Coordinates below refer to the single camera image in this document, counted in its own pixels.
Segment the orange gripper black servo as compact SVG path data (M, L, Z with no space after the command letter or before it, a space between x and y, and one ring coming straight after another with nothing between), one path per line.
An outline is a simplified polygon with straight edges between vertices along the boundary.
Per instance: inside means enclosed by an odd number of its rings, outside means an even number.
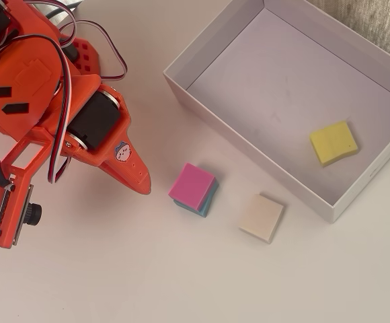
M40 54L29 44L13 44L0 58L0 132L16 141L34 127L56 135L63 101L61 61L51 44ZM101 84L98 54L89 43L74 43L69 61L72 98L63 148L81 162L100 165L131 190L151 192L149 170L129 141L118 140L130 118L120 95Z

